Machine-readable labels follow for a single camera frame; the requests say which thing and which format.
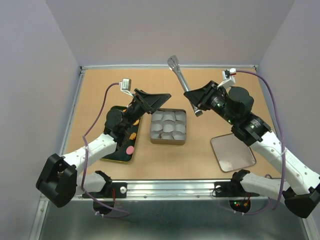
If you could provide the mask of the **orange round sandwich cookie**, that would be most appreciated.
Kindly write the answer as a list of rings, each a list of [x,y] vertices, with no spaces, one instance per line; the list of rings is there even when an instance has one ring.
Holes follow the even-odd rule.
[[[137,126],[138,124],[140,123],[140,120],[139,119],[137,119],[135,122],[134,122],[134,126]]]

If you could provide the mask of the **metal serving tongs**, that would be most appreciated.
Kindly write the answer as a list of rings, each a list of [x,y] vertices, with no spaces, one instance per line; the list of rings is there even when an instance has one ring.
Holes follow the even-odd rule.
[[[177,79],[179,80],[182,88],[183,88],[183,91],[184,92],[189,92],[190,91],[190,88],[189,88],[189,85],[187,83],[187,81],[185,80],[182,72],[181,72],[181,69],[180,69],[180,63],[179,63],[179,60],[177,58],[176,55],[172,55],[168,58],[167,60],[167,64],[168,64],[168,67],[169,69],[174,72],[174,74],[176,75]],[[193,112],[195,114],[196,117],[199,117],[203,114],[202,110],[200,110],[199,108],[197,108],[193,103],[189,102],[192,109],[193,109]]]

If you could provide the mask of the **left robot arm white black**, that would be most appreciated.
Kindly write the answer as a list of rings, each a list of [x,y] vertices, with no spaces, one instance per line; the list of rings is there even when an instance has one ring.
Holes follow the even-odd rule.
[[[126,108],[112,107],[106,114],[103,133],[92,142],[62,156],[48,157],[35,187],[56,207],[61,208],[85,192],[87,167],[107,155],[125,151],[131,128],[144,114],[153,114],[171,97],[169,93],[150,94],[135,89]]]

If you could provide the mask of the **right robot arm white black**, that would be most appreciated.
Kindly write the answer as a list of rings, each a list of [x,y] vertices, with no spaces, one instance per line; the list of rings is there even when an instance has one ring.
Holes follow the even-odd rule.
[[[230,190],[235,195],[255,193],[278,200],[296,216],[306,219],[320,202],[320,175],[304,165],[278,139],[271,127],[252,113],[254,99],[242,87],[230,90],[210,81],[184,92],[202,111],[212,110],[226,120],[234,136],[264,157],[284,178],[275,180],[241,169],[232,175]]]

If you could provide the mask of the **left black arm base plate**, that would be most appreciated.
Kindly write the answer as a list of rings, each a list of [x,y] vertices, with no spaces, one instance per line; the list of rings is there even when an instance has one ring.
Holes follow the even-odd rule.
[[[100,192],[90,192],[96,199],[125,199],[127,197],[127,182],[112,182],[104,186]]]

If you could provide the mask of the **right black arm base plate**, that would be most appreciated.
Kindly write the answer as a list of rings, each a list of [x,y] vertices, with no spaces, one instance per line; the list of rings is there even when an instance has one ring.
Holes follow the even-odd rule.
[[[214,183],[214,194],[217,198],[235,198],[248,196],[249,192],[245,191],[240,183],[232,181],[217,181]],[[260,195],[250,192],[252,197],[259,197]]]

